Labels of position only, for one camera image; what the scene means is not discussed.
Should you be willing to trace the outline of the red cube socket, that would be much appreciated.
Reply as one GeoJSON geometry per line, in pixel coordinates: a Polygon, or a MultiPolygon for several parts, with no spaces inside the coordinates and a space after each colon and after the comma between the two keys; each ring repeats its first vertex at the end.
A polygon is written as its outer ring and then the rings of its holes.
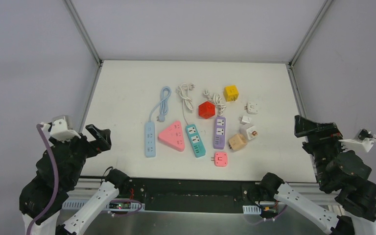
{"type": "Polygon", "coordinates": [[[203,119],[215,116],[215,105],[210,101],[205,101],[198,106],[198,115],[203,119]]]}

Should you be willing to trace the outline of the white plug adapter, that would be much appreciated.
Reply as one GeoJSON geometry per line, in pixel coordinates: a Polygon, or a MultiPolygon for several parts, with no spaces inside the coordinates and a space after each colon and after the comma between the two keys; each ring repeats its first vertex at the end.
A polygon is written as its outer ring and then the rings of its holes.
{"type": "Polygon", "coordinates": [[[248,101],[244,107],[246,112],[251,115],[256,115],[258,113],[258,103],[254,101],[248,101]]]}

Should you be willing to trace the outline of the yellow cube socket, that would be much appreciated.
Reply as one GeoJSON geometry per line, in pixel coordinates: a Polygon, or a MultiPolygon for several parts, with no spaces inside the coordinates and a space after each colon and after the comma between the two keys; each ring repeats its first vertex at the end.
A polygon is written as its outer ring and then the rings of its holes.
{"type": "Polygon", "coordinates": [[[223,96],[227,102],[236,101],[239,96],[239,91],[236,85],[226,86],[223,90],[223,96]]]}

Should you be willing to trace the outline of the beige dragon cube socket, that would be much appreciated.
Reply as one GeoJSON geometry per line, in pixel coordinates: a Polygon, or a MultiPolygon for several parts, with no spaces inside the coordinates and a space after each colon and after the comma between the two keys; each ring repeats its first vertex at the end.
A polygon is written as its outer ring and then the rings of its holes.
{"type": "Polygon", "coordinates": [[[235,134],[228,140],[228,146],[233,151],[238,151],[244,148],[247,145],[247,143],[248,142],[246,138],[240,133],[235,134]]]}

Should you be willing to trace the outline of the white tiger cube socket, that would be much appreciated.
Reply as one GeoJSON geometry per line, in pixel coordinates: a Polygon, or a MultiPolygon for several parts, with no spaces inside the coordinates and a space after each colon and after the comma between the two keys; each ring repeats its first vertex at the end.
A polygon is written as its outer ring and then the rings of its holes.
{"type": "Polygon", "coordinates": [[[257,127],[251,123],[244,124],[240,127],[240,133],[248,140],[254,139],[257,135],[257,127]]]}

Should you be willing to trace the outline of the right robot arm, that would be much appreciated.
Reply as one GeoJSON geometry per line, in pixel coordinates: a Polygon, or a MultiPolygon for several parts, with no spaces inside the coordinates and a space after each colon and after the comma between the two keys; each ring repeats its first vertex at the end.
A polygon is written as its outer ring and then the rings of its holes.
{"type": "Polygon", "coordinates": [[[338,192],[335,201],[346,212],[338,215],[298,193],[274,173],[259,182],[259,196],[284,203],[310,220],[327,235],[376,235],[376,184],[369,181],[372,169],[345,139],[334,122],[318,123],[294,117],[294,135],[305,137],[303,149],[314,158],[320,191],[338,192]]]}

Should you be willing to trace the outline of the teal power strip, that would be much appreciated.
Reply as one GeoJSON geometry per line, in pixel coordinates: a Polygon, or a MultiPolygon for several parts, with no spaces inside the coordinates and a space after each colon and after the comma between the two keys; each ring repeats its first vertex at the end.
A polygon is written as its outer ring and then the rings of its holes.
{"type": "Polygon", "coordinates": [[[186,126],[186,133],[196,158],[205,156],[206,150],[195,124],[186,126]]]}

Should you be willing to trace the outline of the pink small plug adapter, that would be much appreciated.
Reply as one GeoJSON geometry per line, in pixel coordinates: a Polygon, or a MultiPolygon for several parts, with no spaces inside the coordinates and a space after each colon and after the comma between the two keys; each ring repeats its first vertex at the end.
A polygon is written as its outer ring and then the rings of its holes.
{"type": "Polygon", "coordinates": [[[226,152],[215,152],[211,161],[216,167],[226,167],[228,165],[228,154],[226,152]]]}

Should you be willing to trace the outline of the light blue power strip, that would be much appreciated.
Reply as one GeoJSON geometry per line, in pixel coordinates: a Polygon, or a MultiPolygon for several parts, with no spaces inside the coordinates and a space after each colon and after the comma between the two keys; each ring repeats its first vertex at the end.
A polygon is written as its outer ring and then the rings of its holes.
{"type": "Polygon", "coordinates": [[[156,139],[155,139],[155,124],[149,121],[144,126],[144,152],[145,156],[152,158],[156,156],[156,139]]]}

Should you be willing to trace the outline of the purple power strip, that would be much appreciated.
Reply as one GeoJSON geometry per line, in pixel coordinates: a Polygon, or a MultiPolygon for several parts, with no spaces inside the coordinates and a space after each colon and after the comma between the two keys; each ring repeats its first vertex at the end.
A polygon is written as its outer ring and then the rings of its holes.
{"type": "Polygon", "coordinates": [[[214,149],[224,149],[225,147],[225,129],[226,129],[226,118],[216,117],[214,124],[214,137],[213,137],[213,147],[214,149]]]}

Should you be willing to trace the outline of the grey round plug adapter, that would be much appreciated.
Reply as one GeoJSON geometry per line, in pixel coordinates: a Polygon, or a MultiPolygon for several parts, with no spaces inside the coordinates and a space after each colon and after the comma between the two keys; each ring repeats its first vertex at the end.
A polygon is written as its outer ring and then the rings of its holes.
{"type": "Polygon", "coordinates": [[[239,117],[239,121],[242,125],[251,123],[252,119],[249,116],[243,115],[239,117]]]}

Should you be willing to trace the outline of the pink triangular socket adapter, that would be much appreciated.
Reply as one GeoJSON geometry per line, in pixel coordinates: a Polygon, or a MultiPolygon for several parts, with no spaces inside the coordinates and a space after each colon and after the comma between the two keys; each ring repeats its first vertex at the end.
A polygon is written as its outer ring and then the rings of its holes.
{"type": "Polygon", "coordinates": [[[170,124],[167,128],[159,133],[158,140],[162,144],[165,144],[174,150],[183,152],[185,149],[185,141],[181,122],[177,120],[170,124]]]}

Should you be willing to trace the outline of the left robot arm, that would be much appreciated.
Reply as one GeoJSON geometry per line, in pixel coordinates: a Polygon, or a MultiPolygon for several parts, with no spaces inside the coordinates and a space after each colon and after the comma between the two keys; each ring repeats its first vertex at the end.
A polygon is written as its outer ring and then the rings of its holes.
{"type": "Polygon", "coordinates": [[[75,189],[86,160],[111,149],[111,130],[89,124],[85,128],[95,140],[88,141],[78,133],[68,141],[59,141],[45,137],[46,126],[36,125],[46,150],[36,164],[36,176],[19,197],[25,234],[82,235],[113,199],[129,194],[130,178],[118,169],[111,169],[87,203],[69,220],[57,225],[62,205],[69,197],[68,192],[75,189]]]}

